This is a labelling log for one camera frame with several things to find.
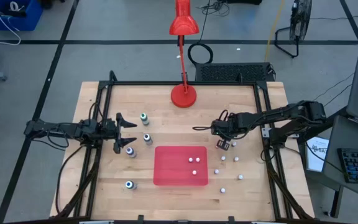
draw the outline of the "lamp base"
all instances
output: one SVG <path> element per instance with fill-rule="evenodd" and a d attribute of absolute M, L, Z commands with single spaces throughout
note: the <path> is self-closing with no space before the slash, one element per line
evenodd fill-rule
<path fill-rule="evenodd" d="M 197 92 L 194 87 L 187 86 L 187 94 L 185 93 L 185 86 L 179 84 L 172 89 L 171 100 L 172 103 L 180 108 L 187 108 L 194 104 L 197 99 Z"/>

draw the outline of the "red desk lamp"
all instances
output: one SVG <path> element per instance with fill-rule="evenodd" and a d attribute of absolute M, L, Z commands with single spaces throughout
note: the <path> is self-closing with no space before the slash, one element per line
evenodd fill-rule
<path fill-rule="evenodd" d="M 190 0 L 176 0 L 177 17 L 173 20 L 169 34 L 177 35 L 180 49 L 180 62 L 183 84 L 177 85 L 171 92 L 172 103 L 181 108 L 194 104 L 197 93 L 194 87 L 187 85 L 185 63 L 183 61 L 183 44 L 185 35 L 197 34 L 197 22 L 190 15 Z"/>

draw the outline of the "lamp shade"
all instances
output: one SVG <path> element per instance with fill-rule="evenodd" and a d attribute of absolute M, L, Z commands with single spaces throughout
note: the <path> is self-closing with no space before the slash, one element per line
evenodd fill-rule
<path fill-rule="evenodd" d="M 173 20 L 169 29 L 171 35 L 198 34 L 197 22 L 190 14 L 190 0 L 176 0 L 177 17 Z"/>

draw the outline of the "paper sheet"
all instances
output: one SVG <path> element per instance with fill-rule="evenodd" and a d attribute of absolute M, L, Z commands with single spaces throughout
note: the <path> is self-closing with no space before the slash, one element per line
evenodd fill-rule
<path fill-rule="evenodd" d="M 310 149 L 317 156 L 319 156 L 322 159 L 325 159 L 325 157 L 326 157 L 328 143 L 329 143 L 329 140 L 322 139 L 322 138 L 319 138 L 319 137 L 311 138 L 308 141 L 308 145 L 309 145 Z M 324 161 L 322 161 L 321 159 L 319 159 L 315 155 L 313 155 L 313 153 L 311 153 L 308 148 L 306 148 L 306 149 L 307 149 L 307 153 L 306 153 L 306 161 L 307 161 L 306 168 L 308 170 L 321 172 L 323 170 Z"/>

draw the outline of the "fan stand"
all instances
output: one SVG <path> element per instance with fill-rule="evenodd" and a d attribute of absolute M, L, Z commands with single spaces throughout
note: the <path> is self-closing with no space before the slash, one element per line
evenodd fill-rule
<path fill-rule="evenodd" d="M 291 27 L 286 27 L 286 28 L 278 29 L 278 30 L 276 31 L 276 39 L 275 39 L 274 45 L 275 45 L 278 49 L 280 49 L 280 50 L 282 50 L 284 53 L 286 53 L 287 55 L 291 56 L 291 58 L 295 58 L 295 57 L 297 57 L 297 56 L 299 55 L 299 37 L 298 37 L 298 36 L 295 37 L 296 55 L 291 54 L 290 52 L 288 52 L 287 50 L 285 50 L 285 49 L 283 49 L 282 47 L 278 46 L 278 44 L 277 44 L 278 33 L 281 32 L 281 31 L 283 31 L 283 30 L 287 30 L 287 29 L 289 29 L 289 28 L 291 28 Z"/>

